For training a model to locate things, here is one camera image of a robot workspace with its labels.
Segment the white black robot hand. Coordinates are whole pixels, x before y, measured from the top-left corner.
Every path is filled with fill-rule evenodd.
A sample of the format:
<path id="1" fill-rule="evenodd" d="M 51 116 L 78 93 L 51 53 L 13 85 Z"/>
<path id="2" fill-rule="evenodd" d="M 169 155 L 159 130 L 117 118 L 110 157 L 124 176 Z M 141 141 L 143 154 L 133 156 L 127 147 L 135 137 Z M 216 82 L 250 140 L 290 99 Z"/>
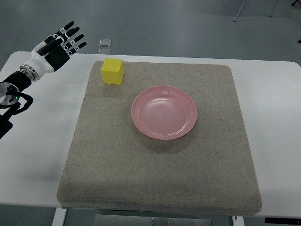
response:
<path id="1" fill-rule="evenodd" d="M 73 25 L 73 21 L 69 22 L 37 45 L 31 51 L 31 58 L 20 66 L 20 71 L 31 81 L 38 81 L 46 73 L 60 69 L 72 55 L 87 44 L 79 44 L 83 34 L 72 38 L 79 31 L 79 27 L 73 28 Z"/>

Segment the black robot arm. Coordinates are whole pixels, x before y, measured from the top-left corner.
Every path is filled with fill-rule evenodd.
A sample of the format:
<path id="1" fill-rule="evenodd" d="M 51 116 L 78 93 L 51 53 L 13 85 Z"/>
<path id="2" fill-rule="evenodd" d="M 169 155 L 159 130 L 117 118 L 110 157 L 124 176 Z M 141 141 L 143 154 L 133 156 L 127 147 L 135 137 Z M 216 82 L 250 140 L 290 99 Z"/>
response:
<path id="1" fill-rule="evenodd" d="M 33 98 L 23 92 L 31 84 L 30 76 L 25 71 L 16 71 L 0 83 L 0 108 L 7 110 L 0 116 L 0 137 L 13 128 L 10 118 L 26 111 L 32 105 Z"/>

